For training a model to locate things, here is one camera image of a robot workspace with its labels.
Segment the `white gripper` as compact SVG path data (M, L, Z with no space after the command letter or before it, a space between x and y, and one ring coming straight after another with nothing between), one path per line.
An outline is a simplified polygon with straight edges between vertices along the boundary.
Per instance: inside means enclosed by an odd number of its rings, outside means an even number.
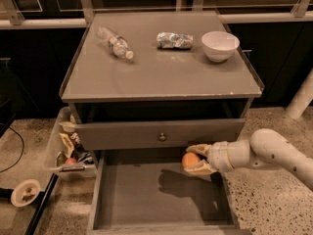
M204 157L206 160L200 160L193 165L186 165L184 170L191 175L211 175L215 170L219 172L229 172L234 168L231 165L228 154L229 143L226 141L216 142L213 145L197 144L189 146L187 153L194 153Z

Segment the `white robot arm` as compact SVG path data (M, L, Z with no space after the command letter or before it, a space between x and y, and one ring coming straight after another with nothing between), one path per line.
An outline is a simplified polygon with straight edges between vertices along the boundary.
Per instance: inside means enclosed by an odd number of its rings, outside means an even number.
M220 141L213 144L196 144L186 149L200 159L184 170L195 176L225 173L237 169L275 170L284 169L308 189L313 189L313 159L303 154L282 134L276 131L268 114L272 110L286 116L281 107L249 108L246 111L245 128L234 142Z

